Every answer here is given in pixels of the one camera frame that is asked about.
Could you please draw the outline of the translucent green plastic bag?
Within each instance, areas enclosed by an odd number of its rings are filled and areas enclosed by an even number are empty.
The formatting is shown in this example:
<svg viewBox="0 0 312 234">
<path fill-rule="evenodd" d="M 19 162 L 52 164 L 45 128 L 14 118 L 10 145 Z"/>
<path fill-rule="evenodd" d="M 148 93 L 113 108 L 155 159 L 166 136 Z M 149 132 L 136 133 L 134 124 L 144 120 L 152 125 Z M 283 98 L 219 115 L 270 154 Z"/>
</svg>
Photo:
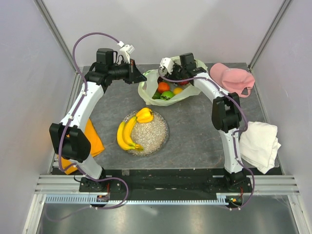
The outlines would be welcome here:
<svg viewBox="0 0 312 234">
<path fill-rule="evenodd" d="M 165 107 L 182 101 L 188 97 L 197 96 L 201 93 L 198 88 L 192 86 L 190 83 L 177 85 L 164 81 L 166 85 L 161 85 L 161 88 L 164 88 L 165 91 L 170 91 L 174 96 L 170 100 L 162 100 L 160 99 L 160 92 L 158 91 L 158 80 L 160 80 L 158 70 L 149 70 L 144 73 L 144 76 L 147 78 L 147 81 L 139 83 L 138 94 L 144 100 L 146 105 Z"/>
</svg>

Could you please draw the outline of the yellow fake bell pepper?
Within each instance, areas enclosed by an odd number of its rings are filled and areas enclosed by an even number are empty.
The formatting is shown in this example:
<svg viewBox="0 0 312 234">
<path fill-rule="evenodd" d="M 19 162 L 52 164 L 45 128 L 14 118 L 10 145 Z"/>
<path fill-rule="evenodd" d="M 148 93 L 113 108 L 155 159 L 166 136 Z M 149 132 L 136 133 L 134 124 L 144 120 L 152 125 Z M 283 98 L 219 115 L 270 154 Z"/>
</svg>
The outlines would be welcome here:
<svg viewBox="0 0 312 234">
<path fill-rule="evenodd" d="M 139 123 L 148 123 L 153 121 L 154 115 L 153 111 L 150 108 L 142 108 L 140 111 L 136 113 L 136 120 Z"/>
</svg>

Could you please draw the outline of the yellow fake banana bunch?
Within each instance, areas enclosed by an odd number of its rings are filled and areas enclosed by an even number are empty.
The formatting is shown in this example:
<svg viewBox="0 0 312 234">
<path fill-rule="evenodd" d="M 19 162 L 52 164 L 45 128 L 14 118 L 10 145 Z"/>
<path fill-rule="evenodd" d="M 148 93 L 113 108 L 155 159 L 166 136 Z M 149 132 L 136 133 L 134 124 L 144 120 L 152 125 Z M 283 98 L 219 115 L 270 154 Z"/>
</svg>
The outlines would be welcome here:
<svg viewBox="0 0 312 234">
<path fill-rule="evenodd" d="M 133 116 L 127 122 L 123 121 L 117 130 L 117 143 L 121 149 L 143 151 L 143 147 L 133 142 L 131 138 L 132 130 L 137 123 L 137 117 Z"/>
</svg>

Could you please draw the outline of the red fake dragon fruit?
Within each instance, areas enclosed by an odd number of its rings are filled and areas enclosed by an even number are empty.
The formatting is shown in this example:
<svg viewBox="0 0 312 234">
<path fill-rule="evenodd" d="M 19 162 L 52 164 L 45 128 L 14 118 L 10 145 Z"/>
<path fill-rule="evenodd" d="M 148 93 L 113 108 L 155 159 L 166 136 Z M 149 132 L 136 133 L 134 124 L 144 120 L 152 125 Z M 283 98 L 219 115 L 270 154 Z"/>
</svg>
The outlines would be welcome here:
<svg viewBox="0 0 312 234">
<path fill-rule="evenodd" d="M 184 85 L 187 85 L 188 83 L 189 83 L 188 81 L 183 81 L 183 82 L 177 82 L 176 84 L 180 86 L 184 86 Z"/>
</svg>

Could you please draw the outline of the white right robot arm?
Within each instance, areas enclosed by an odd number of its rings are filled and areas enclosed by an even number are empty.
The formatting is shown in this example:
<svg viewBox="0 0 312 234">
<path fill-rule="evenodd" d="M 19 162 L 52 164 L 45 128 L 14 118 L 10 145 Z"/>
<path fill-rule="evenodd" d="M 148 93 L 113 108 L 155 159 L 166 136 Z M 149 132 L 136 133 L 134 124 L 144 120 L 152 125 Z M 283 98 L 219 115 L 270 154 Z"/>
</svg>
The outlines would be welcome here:
<svg viewBox="0 0 312 234">
<path fill-rule="evenodd" d="M 240 121 L 245 117 L 240 108 L 239 95 L 229 93 L 213 81 L 204 68 L 196 65 L 192 53 L 183 54 L 179 58 L 180 63 L 170 61 L 165 66 L 167 78 L 177 83 L 189 81 L 212 102 L 212 123 L 220 133 L 225 156 L 223 186 L 227 191 L 234 192 L 246 177 L 238 147 Z"/>
</svg>

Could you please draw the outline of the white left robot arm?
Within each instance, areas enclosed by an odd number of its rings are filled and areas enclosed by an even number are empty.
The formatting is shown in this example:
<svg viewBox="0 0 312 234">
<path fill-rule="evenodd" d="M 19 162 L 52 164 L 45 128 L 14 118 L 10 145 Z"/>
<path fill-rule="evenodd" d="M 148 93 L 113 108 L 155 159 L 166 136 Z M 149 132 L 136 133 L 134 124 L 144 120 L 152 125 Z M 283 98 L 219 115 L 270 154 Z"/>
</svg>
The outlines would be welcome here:
<svg viewBox="0 0 312 234">
<path fill-rule="evenodd" d="M 123 80 L 127 84 L 146 80 L 130 58 L 133 50 L 130 45 L 123 46 L 118 52 L 98 49 L 96 62 L 85 75 L 81 92 L 69 113 L 60 123 L 53 123 L 49 128 L 55 153 L 85 174 L 97 192 L 105 190 L 107 180 L 105 170 L 91 156 L 91 143 L 85 135 L 86 124 L 95 105 L 114 80 Z"/>
</svg>

